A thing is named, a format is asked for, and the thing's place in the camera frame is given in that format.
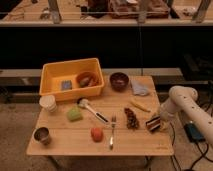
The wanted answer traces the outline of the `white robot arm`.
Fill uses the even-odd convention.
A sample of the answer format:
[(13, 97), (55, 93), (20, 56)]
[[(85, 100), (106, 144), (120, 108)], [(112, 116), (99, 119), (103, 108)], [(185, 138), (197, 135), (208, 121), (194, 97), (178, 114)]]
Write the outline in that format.
[(160, 119), (170, 122), (177, 112), (183, 110), (213, 147), (213, 118), (196, 103), (197, 98), (198, 92), (194, 88), (171, 87), (168, 99), (159, 107)]

